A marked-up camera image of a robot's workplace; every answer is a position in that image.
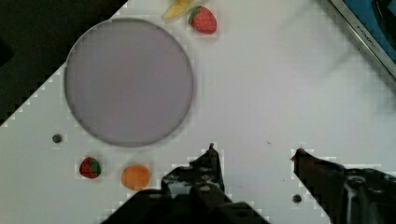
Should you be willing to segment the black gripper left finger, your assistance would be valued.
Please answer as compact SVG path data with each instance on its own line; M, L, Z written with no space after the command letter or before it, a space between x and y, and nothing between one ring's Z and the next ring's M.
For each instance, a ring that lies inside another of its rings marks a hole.
M137 192L102 224L269 224L250 205L225 194L213 145L165 175L159 189Z

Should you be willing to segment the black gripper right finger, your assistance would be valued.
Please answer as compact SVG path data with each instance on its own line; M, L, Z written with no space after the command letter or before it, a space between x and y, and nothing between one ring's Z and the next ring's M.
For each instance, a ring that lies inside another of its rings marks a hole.
M396 182L373 168L346 168L299 148L293 172L332 224L396 224Z

